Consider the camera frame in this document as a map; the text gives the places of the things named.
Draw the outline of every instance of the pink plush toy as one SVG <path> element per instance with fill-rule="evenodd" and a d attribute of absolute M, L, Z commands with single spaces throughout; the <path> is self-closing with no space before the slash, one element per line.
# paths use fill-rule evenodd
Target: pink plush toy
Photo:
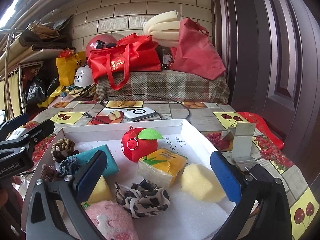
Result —
<path fill-rule="evenodd" d="M 132 217 L 117 203 L 103 200 L 85 212 L 106 240 L 139 240 Z"/>

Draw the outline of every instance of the red bag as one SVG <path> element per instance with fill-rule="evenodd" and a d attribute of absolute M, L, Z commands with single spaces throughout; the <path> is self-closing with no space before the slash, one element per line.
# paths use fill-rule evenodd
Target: red bag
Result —
<path fill-rule="evenodd" d="M 161 64 L 156 52 L 158 43 L 152 35 L 137 36 L 135 33 L 118 41 L 117 46 L 92 50 L 87 60 L 95 83 L 101 76 L 108 76 L 114 90 L 121 89 L 129 80 L 130 71 L 160 71 Z M 113 72 L 124 71 L 124 80 L 116 85 Z"/>
<path fill-rule="evenodd" d="M 252 122 L 252 123 L 256 123 L 256 128 L 264 133 L 272 142 L 273 144 L 276 145 L 276 147 L 279 150 L 282 150 L 284 147 L 284 143 L 282 140 L 280 140 L 277 136 L 275 136 L 269 129 L 267 123 L 265 122 L 265 120 L 257 115 L 257 114 L 253 114 L 253 113 L 249 113 L 249 112 L 238 112 L 241 116 L 243 116 L 248 122 Z"/>
<path fill-rule="evenodd" d="M 190 18 L 181 20 L 179 44 L 173 65 L 169 68 L 210 80 L 221 76 L 226 68 L 208 36 L 209 32 L 199 23 Z"/>

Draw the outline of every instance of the teal box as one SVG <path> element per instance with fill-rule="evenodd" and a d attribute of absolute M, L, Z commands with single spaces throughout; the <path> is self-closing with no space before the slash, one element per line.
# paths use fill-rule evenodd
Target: teal box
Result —
<path fill-rule="evenodd" d="M 116 164 L 116 161 L 113 158 L 112 154 L 110 153 L 108 146 L 106 144 L 99 146 L 95 149 L 91 149 L 89 151 L 85 151 L 85 152 L 78 153 L 76 155 L 69 156 L 67 158 L 70 159 L 70 158 L 76 157 L 79 165 L 83 166 L 83 165 L 87 164 L 90 161 L 90 159 L 92 158 L 92 156 L 99 150 L 104 151 L 106 153 L 107 161 L 108 161 L 106 169 L 102 173 L 103 177 L 106 178 L 108 176 L 111 176 L 111 175 L 119 172 L 118 165 Z"/>

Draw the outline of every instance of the brown hair tie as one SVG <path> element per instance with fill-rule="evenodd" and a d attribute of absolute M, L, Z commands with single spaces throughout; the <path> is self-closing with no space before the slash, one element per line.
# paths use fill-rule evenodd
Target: brown hair tie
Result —
<path fill-rule="evenodd" d="M 59 178 L 59 173 L 55 167 L 48 164 L 43 164 L 41 167 L 41 179 L 47 182 L 62 180 L 62 178 Z"/>
<path fill-rule="evenodd" d="M 55 144 L 52 145 L 51 154 L 52 159 L 57 163 L 62 162 L 68 156 L 79 153 L 75 151 L 75 143 L 70 139 L 60 139 Z"/>

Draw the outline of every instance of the keyring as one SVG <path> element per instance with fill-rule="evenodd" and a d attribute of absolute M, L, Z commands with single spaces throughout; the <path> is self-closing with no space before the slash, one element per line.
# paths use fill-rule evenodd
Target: keyring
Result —
<path fill-rule="evenodd" d="M 134 149 L 130 149 L 129 148 L 129 145 L 128 145 L 128 143 L 131 141 L 131 140 L 135 140 L 136 142 L 137 142 L 137 146 L 134 148 Z M 127 142 L 127 148 L 129 149 L 129 150 L 135 150 L 135 149 L 137 149 L 137 147 L 138 147 L 138 141 L 137 141 L 137 139 L 136 138 L 131 138 L 131 139 L 129 139 L 129 141 Z"/>

